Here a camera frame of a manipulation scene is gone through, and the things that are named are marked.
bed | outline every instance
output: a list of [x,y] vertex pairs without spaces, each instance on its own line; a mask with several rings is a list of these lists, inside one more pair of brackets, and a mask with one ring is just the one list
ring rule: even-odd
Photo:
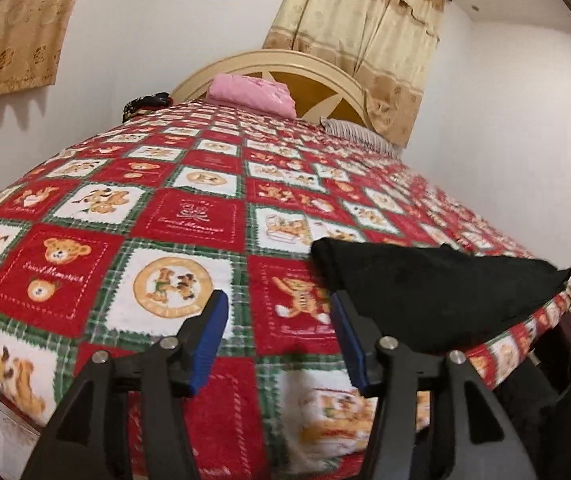
[[[286,83],[298,118],[208,104],[220,72]],[[209,383],[186,402],[202,476],[354,475],[376,400],[349,383],[327,292],[307,261],[312,241],[532,255],[401,161],[328,136],[322,116],[370,124],[363,89],[327,62],[248,52],[200,70],[172,97],[0,192],[0,410],[23,417],[11,418],[12,431],[0,422],[0,470],[20,476],[31,448],[23,439],[16,451],[16,427],[33,446],[93,352],[143,350],[219,288],[230,319]],[[568,287],[463,350],[494,387],[570,305]],[[427,403],[420,395],[418,428]],[[133,463],[144,476],[138,410],[133,398]]]

metal screw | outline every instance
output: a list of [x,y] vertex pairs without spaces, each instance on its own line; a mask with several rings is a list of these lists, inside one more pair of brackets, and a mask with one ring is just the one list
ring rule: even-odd
[[456,363],[457,365],[462,365],[466,359],[465,354],[460,350],[452,350],[449,353],[449,356],[450,356],[450,361]]
[[178,346],[178,339],[171,335],[170,337],[164,337],[161,340],[161,348],[166,350],[172,350]]
[[385,348],[386,350],[393,350],[398,348],[399,340],[391,335],[384,335],[379,339],[379,345],[381,345],[381,348]]
[[92,354],[92,362],[100,365],[101,363],[107,362],[110,358],[110,354],[108,354],[105,350],[98,350]]

striped pillow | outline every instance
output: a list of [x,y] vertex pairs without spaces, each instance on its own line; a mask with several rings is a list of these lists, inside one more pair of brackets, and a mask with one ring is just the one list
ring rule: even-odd
[[398,144],[392,144],[378,133],[368,130],[359,124],[327,118],[321,118],[321,124],[323,124],[325,128],[326,134],[331,136],[350,140],[350,142],[361,144],[361,146],[373,150],[374,152],[389,155],[393,158],[399,158],[401,155],[402,147]]

cream headboard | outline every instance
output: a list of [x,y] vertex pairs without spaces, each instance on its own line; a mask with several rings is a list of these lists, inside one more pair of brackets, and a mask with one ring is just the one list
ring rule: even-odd
[[180,103],[203,96],[214,76],[224,72],[285,83],[297,115],[311,123],[330,117],[372,126],[365,111],[365,91],[354,78],[327,61],[292,50],[252,50],[221,59],[183,81],[172,99]]

wooden headboard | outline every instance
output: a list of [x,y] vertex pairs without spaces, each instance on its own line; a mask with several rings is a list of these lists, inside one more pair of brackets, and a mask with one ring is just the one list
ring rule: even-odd
[[365,91],[354,78],[332,63],[292,50],[252,50],[221,59],[183,81],[172,92],[172,99],[183,102],[205,95],[219,73],[285,83],[296,102],[297,116],[311,123],[330,117],[372,126],[365,111]]

